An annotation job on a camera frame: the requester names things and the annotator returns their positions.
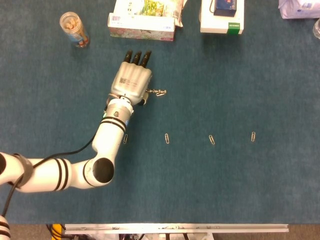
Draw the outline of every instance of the barcode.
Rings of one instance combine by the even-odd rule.
[[[119,21],[120,20],[120,16],[112,16],[112,21]]]
[[[312,3],[309,3],[309,2],[305,2],[302,6],[301,6],[302,9],[310,9],[312,8]]]

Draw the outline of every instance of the plastic bag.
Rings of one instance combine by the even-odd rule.
[[[320,0],[279,0],[283,19],[320,18]]]
[[[116,0],[113,13],[171,17],[183,27],[181,13],[187,0]]]

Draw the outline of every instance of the black cable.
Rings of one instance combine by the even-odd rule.
[[[143,239],[145,236],[145,234],[143,233],[140,237],[139,237],[139,240]]]
[[[45,226],[46,226],[46,228],[48,229],[48,231],[50,232],[50,235],[51,235],[54,239],[56,239],[56,237],[57,237],[57,238],[62,238],[62,237],[59,236],[58,234],[54,234],[54,233],[51,231],[51,229],[50,229],[50,227],[48,226],[48,224],[46,224]]]
[[[188,234],[184,233],[183,237],[184,237],[184,240],[189,240]]]
[[[212,13],[212,14],[215,13],[214,11],[211,11],[211,7],[212,7],[212,2],[213,2],[213,1],[214,1],[214,0],[211,0],[210,7],[209,7],[209,11],[210,11],[210,13]]]
[[[75,151],[67,151],[67,152],[61,152],[61,153],[55,153],[55,154],[52,154],[50,156],[47,156],[46,158],[42,159],[41,161],[39,161],[38,163],[36,163],[35,165],[33,165],[33,169],[35,169],[36,167],[40,166],[41,164],[44,164],[46,161],[50,160],[50,159],[54,159],[54,158],[57,158],[57,157],[62,157],[62,156],[68,156],[68,155],[73,155],[73,154],[77,154],[79,152],[81,152],[82,150],[84,150],[86,147],[88,147],[92,141],[94,140],[95,138],[95,135],[96,133],[94,133],[94,135],[92,136],[92,138],[81,148],[79,148],[78,150],[75,150]],[[18,184],[21,182],[22,178],[23,178],[23,174],[15,181],[15,183],[12,185],[12,188],[9,192],[9,195],[5,201],[5,205],[4,205],[4,208],[3,208],[3,211],[2,211],[2,216],[5,218],[6,217],[6,214],[7,214],[7,211],[8,211],[8,208],[9,208],[9,204],[10,204],[10,201],[11,201],[11,198],[14,194],[14,191],[15,191],[15,188],[18,186]]]
[[[71,236],[71,235],[65,235],[65,234],[62,234],[60,232],[58,232],[54,226],[52,224],[46,224],[45,225],[46,228],[49,230],[49,232],[51,233],[51,235],[55,235],[56,237],[58,238],[61,238],[61,239],[73,239],[74,237]]]

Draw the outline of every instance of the gray carpet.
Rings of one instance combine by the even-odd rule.
[[[50,240],[43,225],[12,224],[11,240]],[[320,225],[290,225],[289,233],[224,233],[214,234],[215,240],[318,240]]]

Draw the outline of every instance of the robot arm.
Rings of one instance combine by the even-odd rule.
[[[116,98],[107,102],[92,141],[96,152],[94,158],[75,164],[64,158],[54,158],[33,168],[42,159],[0,152],[0,185],[14,183],[21,175],[23,178],[17,190],[28,193],[61,191],[68,187],[89,189],[110,183],[119,146],[134,112],[133,106],[146,98],[152,77],[151,70],[146,68],[150,54],[148,51],[138,65],[141,52],[133,57],[132,63],[132,51],[126,53],[111,86],[110,94]]]

